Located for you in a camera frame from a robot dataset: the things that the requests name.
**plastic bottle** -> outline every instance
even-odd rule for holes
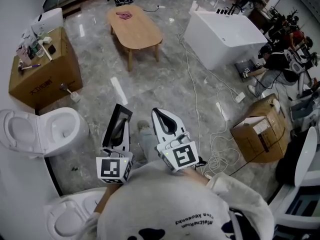
[[[41,47],[41,45],[38,43],[37,39],[32,36],[32,35],[29,35],[27,36],[27,42],[28,42],[28,45],[30,46],[30,48],[33,50],[33,52],[39,57],[41,58],[44,54],[45,54],[45,51],[44,49]]]

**gray tile floor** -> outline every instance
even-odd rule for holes
[[[214,11],[230,6],[232,0],[135,0],[134,4],[157,12],[146,12],[163,33],[160,45],[160,62],[156,62],[152,48],[133,53],[132,71],[127,70],[127,56],[119,42],[110,34],[106,13],[115,6],[111,0],[90,0],[82,5],[81,12],[65,20],[65,28],[78,56],[83,89],[79,90],[81,100],[74,104],[69,96],[58,100],[40,113],[44,114],[61,107],[77,110],[88,122],[88,140],[72,151],[50,158],[54,174],[64,194],[103,186],[97,179],[96,156],[100,155],[102,133],[106,129],[116,103],[125,105],[133,112],[130,124],[131,151],[142,157],[138,144],[137,121],[147,120],[151,124],[153,108],[169,110],[182,118],[192,139],[198,138],[198,119],[195,109],[193,83],[187,71],[186,54],[179,43],[178,34],[188,25],[191,12],[196,10]],[[217,107],[217,91],[223,86],[209,74],[200,63],[189,56],[190,72],[195,81],[197,109],[200,122],[200,155],[204,160],[211,156],[210,134],[225,129],[225,123]],[[228,65],[214,69],[214,72],[237,92],[244,92],[241,103],[233,102],[227,89],[219,92],[222,109],[227,117],[227,131],[220,134],[231,138],[229,129],[256,99],[248,92],[247,83],[240,79],[236,68]],[[111,79],[120,83],[125,98],[121,98]],[[277,87],[284,93],[282,86]],[[215,150],[233,148],[238,150],[234,140],[219,139]],[[225,157],[229,164],[235,163],[238,154],[229,150],[217,154]],[[228,166],[227,174],[239,169],[246,162],[242,155],[234,166]],[[259,192],[266,200],[278,186],[275,180],[277,163],[250,163],[233,176]]]

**white toilet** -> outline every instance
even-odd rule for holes
[[[85,119],[73,108],[43,115],[0,110],[0,142],[8,149],[33,157],[51,157],[81,144],[89,135]]]
[[[60,197],[45,207],[47,230],[54,240],[72,240],[106,191],[98,187]]]

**extension socket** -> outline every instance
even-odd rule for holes
[[[235,100],[237,103],[240,103],[245,97],[246,95],[243,92],[241,92],[237,97],[235,97]]]

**toilet seat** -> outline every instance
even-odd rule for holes
[[[87,218],[74,200],[64,200],[52,208],[47,228],[55,240],[71,240],[85,224]]]
[[[23,111],[1,110],[1,143],[10,150],[42,154],[38,117]]]

